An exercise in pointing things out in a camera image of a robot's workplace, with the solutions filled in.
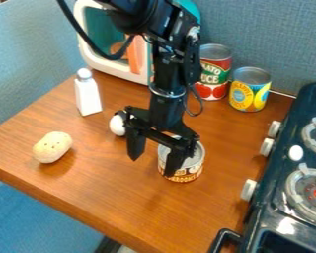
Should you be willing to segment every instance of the open can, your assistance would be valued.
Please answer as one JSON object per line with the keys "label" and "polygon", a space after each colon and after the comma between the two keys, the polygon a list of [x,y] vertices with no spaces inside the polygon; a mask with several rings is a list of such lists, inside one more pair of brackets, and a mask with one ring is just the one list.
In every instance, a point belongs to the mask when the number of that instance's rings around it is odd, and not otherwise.
{"label": "open can", "polygon": [[[166,159],[171,149],[164,146],[158,146],[158,171],[164,175]],[[196,145],[196,151],[193,158],[187,158],[182,168],[176,170],[175,175],[172,177],[165,177],[166,179],[178,182],[188,183],[197,179],[202,172],[202,163],[205,156],[205,150],[203,145],[198,141]]]}

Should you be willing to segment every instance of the sauce can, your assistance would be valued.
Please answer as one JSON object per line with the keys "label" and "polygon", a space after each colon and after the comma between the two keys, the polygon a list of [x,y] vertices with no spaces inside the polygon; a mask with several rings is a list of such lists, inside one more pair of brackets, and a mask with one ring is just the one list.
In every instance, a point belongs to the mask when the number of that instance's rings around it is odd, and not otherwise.
{"label": "sauce can", "polygon": [[271,88],[271,75],[258,67],[241,67],[233,72],[229,104],[242,112],[264,108]]}
{"label": "sauce can", "polygon": [[208,43],[200,47],[202,74],[196,84],[200,96],[208,101],[222,99],[232,65],[231,50],[222,44]]}
{"label": "sauce can", "polygon": [[[158,171],[164,175],[166,159],[171,149],[159,145],[158,146]],[[200,142],[197,142],[196,151],[193,158],[187,158],[182,168],[176,170],[172,177],[165,177],[166,179],[177,183],[188,183],[197,179],[202,173],[202,163],[205,156],[205,150]]]}

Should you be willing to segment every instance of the toy stove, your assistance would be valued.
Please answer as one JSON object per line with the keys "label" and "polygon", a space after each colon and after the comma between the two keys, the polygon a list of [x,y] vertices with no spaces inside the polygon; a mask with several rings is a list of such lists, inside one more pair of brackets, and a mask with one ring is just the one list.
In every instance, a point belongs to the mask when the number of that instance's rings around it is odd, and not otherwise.
{"label": "toy stove", "polygon": [[250,201],[244,235],[222,229],[209,252],[225,241],[237,252],[316,252],[316,83],[303,87],[286,119],[273,122],[261,153],[271,156],[259,183],[247,180]]}

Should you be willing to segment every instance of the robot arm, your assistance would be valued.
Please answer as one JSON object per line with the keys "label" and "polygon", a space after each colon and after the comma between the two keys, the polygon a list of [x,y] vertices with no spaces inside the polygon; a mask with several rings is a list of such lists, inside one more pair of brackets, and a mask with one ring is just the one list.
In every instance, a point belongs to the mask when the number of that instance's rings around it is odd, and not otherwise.
{"label": "robot arm", "polygon": [[[149,85],[149,109],[125,108],[127,153],[132,160],[136,160],[144,152],[147,138],[171,148],[164,172],[165,176],[171,177],[182,167],[186,158],[194,156],[199,140],[199,136],[183,123],[184,111],[191,114],[186,106],[189,90],[194,91],[201,101],[194,90],[194,83],[201,73],[198,9],[190,0],[95,1],[109,12],[120,31],[132,37],[146,36],[153,44],[155,73],[154,82]],[[197,12],[191,13],[190,8],[186,8],[190,7],[188,5],[192,5]],[[180,138],[170,137],[164,131]]]}

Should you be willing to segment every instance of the white salt shaker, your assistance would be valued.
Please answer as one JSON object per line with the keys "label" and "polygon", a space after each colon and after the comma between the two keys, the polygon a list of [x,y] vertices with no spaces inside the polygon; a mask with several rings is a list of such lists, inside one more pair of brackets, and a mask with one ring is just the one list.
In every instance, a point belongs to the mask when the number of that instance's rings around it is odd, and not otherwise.
{"label": "white salt shaker", "polygon": [[102,103],[97,83],[87,68],[77,71],[75,79],[76,104],[82,116],[96,114],[102,111]]}

